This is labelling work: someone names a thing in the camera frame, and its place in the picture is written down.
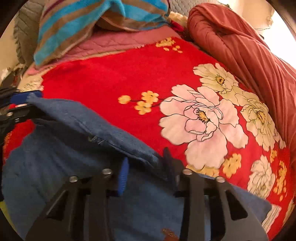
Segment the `striped blue brown towel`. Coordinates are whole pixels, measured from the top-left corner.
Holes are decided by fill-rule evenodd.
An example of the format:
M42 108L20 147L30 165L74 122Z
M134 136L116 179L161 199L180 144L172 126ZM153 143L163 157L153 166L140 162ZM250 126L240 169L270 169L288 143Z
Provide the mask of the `striped blue brown towel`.
M37 68L63 57L88 39L95 26L138 32L169 23L169 1L48 1L40 18L34 62Z

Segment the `grey quilted pillow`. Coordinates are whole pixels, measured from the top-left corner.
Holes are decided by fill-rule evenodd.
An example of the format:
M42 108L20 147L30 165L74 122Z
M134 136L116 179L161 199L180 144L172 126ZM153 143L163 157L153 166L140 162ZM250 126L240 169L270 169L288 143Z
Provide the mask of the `grey quilted pillow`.
M34 62L37 47L39 23L45 0L27 1L18 11L14 25L16 54L21 64L29 67Z

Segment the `pink quilted cover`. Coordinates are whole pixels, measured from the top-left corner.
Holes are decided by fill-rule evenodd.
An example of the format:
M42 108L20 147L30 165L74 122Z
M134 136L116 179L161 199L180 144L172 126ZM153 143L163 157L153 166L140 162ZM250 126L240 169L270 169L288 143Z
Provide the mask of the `pink quilted cover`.
M181 38L181 36L169 26L139 32L99 30L93 33L89 39L70 49L61 58L55 59L40 68L32 64L26 73L27 75L36 75L47 68L57 66L63 62L82 59L105 52L140 48L168 37Z

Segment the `red floral blanket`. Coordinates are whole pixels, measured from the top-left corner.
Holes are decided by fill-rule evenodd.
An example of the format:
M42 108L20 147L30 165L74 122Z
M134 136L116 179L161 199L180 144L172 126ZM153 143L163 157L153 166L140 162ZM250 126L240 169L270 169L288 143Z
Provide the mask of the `red floral blanket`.
M138 49L64 62L43 76L43 99L74 101L157 154L267 201L268 240L295 240L290 152L266 104L226 67L169 37ZM35 128L4 136L5 163Z

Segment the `blue denim pants lace hem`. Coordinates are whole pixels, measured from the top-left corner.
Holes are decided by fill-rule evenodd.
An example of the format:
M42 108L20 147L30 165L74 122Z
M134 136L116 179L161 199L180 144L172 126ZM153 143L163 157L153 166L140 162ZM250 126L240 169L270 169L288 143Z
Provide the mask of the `blue denim pants lace hem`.
M87 178L129 162L125 191L109 197L114 240L179 240L184 199L174 196L163 161L135 137L110 125L82 104L30 95L35 128L14 149L1 172L1 195L19 239L71 176ZM262 223L271 206L232 186Z

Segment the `rust red rolled comforter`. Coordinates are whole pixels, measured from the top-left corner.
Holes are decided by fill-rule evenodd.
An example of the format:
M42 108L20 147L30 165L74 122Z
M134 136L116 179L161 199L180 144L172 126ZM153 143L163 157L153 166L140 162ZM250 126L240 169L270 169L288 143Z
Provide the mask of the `rust red rolled comforter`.
M218 4L198 4L188 16L195 43L223 63L265 102L295 164L295 69L276 57L255 29Z

